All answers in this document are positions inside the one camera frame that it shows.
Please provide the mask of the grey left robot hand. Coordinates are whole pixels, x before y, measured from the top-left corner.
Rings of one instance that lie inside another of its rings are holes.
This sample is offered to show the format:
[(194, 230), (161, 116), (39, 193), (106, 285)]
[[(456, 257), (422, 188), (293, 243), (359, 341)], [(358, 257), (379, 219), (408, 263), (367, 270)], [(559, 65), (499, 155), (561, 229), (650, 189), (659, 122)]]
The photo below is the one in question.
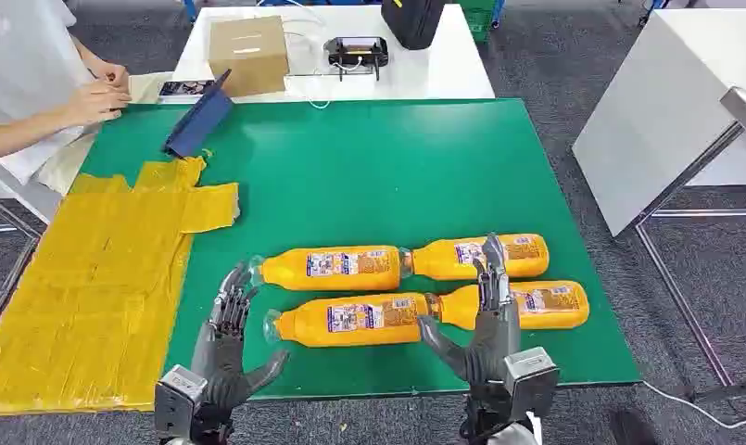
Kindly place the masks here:
[(274, 381), (290, 358), (289, 350), (279, 349), (263, 365), (243, 370), (247, 317), (258, 293), (251, 280), (252, 272), (243, 262), (222, 279), (209, 318), (200, 327), (190, 365), (191, 371), (207, 380), (205, 409), (224, 420)]

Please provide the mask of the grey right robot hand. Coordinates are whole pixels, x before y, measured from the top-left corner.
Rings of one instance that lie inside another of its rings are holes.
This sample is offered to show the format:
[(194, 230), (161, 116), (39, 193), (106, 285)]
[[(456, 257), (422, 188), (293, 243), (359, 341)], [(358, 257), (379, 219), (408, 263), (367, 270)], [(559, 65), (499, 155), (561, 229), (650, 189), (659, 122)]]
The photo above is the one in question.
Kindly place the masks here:
[(487, 235), (482, 252), (485, 259), (474, 261), (478, 311), (469, 345), (462, 347), (444, 336), (434, 318), (417, 317), (421, 341), (471, 386), (505, 382), (505, 358), (520, 349), (521, 339), (517, 302), (511, 295), (503, 246), (496, 234)]

